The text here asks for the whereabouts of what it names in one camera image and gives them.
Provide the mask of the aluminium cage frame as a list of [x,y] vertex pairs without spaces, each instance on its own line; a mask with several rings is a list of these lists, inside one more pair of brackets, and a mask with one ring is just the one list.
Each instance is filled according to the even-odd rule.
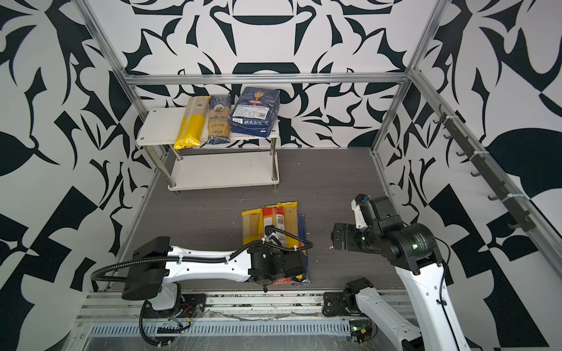
[[[432,110],[438,114],[441,105],[442,111],[451,116],[458,116],[446,103],[437,91],[431,86],[424,74],[417,70],[420,58],[415,58],[412,66],[403,73],[258,73],[258,74],[219,74],[219,75],[129,75],[125,73],[121,66],[116,52],[111,47],[108,36],[103,31],[99,19],[87,1],[76,1],[75,5],[79,15],[86,24],[86,28],[100,46],[102,53],[106,56],[111,68],[116,71],[116,77],[127,98],[133,104],[142,119],[146,119],[149,110],[141,101],[135,91],[136,86],[145,85],[166,85],[176,83],[194,84],[243,84],[253,85],[272,85],[289,83],[399,83],[401,87],[392,100],[392,104],[386,116],[386,120],[380,129],[381,133],[387,132],[389,125],[397,114],[398,105],[404,101],[405,95],[411,86],[415,86],[422,97],[427,100]],[[502,174],[507,176],[510,185],[515,187],[515,183],[509,179],[508,175],[501,168]],[[531,203],[527,195],[523,199],[523,205],[531,212],[531,219],[537,227],[526,232],[542,253],[545,260],[557,274],[561,273],[561,237],[555,228],[549,224],[546,217],[540,213],[539,209]]]

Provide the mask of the yellow Pastatime spaghetti pack left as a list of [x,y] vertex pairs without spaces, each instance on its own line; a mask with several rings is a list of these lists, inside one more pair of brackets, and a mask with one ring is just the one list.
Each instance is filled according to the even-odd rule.
[[244,211],[241,217],[243,244],[260,241],[263,238],[263,209]]

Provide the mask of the yellow spaghetti pack barcode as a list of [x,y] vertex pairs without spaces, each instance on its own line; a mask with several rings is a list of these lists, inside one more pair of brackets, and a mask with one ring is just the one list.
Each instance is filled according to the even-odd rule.
[[190,98],[174,143],[175,150],[190,149],[202,144],[201,136],[209,111],[209,100],[210,96]]

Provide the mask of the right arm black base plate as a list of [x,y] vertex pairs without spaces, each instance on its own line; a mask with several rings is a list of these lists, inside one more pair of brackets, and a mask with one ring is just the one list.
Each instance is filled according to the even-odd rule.
[[322,314],[325,317],[361,316],[355,296],[346,290],[343,292],[325,292],[323,294]]

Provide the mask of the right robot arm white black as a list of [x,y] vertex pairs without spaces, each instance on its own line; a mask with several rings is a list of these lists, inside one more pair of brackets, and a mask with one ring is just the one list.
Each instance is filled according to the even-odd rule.
[[417,323],[406,320],[365,278],[346,285],[344,311],[368,317],[397,350],[469,350],[445,285],[448,264],[430,229],[405,225],[386,196],[359,194],[351,208],[355,222],[335,224],[333,247],[387,259],[404,284]]

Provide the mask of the red spaghetti pack white label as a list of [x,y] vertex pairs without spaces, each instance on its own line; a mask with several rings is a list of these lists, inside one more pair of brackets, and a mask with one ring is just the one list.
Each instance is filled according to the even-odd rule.
[[[262,209],[263,213],[263,232],[265,233],[265,229],[268,226],[274,226],[280,230],[285,229],[285,211],[284,207],[268,207]],[[275,234],[278,241],[283,247],[286,247],[287,241],[285,234],[277,232]]]

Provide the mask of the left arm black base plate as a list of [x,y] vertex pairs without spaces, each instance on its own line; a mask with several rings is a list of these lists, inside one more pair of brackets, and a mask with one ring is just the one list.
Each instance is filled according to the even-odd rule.
[[204,293],[183,293],[178,299],[177,306],[171,310],[156,311],[149,302],[144,304],[144,318],[167,318],[171,317],[174,312],[176,318],[195,317],[200,312],[204,312],[206,308],[207,295]]

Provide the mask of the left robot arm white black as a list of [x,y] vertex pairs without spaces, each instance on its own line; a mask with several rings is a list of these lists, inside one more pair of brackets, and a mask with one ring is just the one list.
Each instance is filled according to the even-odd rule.
[[222,279],[267,288],[279,279],[307,272],[303,248],[282,248],[265,240],[230,252],[214,252],[171,246],[170,238],[161,236],[134,251],[132,259],[121,297],[149,301],[158,312],[179,306],[184,281]]

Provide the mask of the yellow Pastatime spaghetti pack right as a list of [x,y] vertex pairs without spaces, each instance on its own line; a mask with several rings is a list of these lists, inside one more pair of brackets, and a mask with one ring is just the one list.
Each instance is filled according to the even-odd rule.
[[[275,210],[275,226],[287,233],[290,233],[291,235],[294,235],[295,237],[299,237],[297,206],[297,202],[278,203]],[[279,233],[277,234],[277,237],[284,247],[294,248],[303,246],[303,244],[301,244],[298,240],[285,234]]]

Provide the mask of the dark blue clear spaghetti pack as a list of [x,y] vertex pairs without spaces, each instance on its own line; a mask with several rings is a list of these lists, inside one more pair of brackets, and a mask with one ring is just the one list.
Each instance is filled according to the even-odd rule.
[[230,142],[231,95],[213,95],[209,99],[207,143],[218,145]]

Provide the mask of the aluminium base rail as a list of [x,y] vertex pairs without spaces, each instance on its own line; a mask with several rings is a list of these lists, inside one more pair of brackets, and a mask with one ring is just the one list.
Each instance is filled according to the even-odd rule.
[[[136,338],[145,333],[164,345],[227,337],[297,337],[352,340],[385,336],[365,315],[325,317],[323,294],[339,290],[210,291],[206,308],[191,318],[144,318],[144,303],[116,292],[92,293],[70,332],[70,346],[82,349],[94,338]],[[405,290],[378,290],[410,323],[417,319]]]

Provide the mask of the grey wall hook rack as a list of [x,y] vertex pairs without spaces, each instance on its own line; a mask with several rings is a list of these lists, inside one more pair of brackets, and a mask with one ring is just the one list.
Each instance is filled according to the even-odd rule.
[[491,188],[493,195],[487,196],[488,200],[500,201],[511,214],[515,224],[509,223],[508,227],[520,228],[525,232],[535,229],[537,224],[531,219],[531,212],[523,205],[523,199],[526,196],[509,184],[507,176],[502,174],[497,162],[472,136],[459,116],[448,115],[442,111],[441,105],[438,111],[439,117],[434,123],[441,124],[449,133],[444,136],[447,140],[454,140],[458,144],[461,152],[457,152],[457,155],[467,159],[476,168],[477,171],[472,172],[471,176],[483,178]]

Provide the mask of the dark blue Barilla pasta box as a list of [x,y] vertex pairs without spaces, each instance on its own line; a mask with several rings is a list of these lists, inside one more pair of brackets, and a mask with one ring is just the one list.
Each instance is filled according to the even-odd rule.
[[280,109],[280,91],[246,87],[229,116],[231,132],[269,137]]

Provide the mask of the white two-tier metal shelf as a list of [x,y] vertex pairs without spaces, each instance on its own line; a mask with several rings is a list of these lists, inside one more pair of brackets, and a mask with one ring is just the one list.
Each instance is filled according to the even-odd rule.
[[236,133],[231,135],[229,144],[209,145],[204,130],[202,146],[177,151],[174,142],[183,116],[184,108],[153,109],[136,138],[137,145],[149,153],[169,191],[278,186],[278,122],[269,137],[256,139],[267,146],[242,148],[242,143],[254,138]]

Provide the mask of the yellow pastatime spaghetti pack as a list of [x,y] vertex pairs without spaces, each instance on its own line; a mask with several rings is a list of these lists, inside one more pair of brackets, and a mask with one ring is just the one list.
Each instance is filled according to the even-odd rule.
[[[297,202],[278,203],[275,210],[275,226],[287,233],[290,233],[291,235],[294,235],[295,237],[299,237],[297,206]],[[277,234],[277,237],[284,247],[294,248],[303,246],[303,244],[301,244],[298,240],[285,234],[279,233]]]
[[263,238],[263,209],[244,211],[241,217],[243,244],[260,241]]

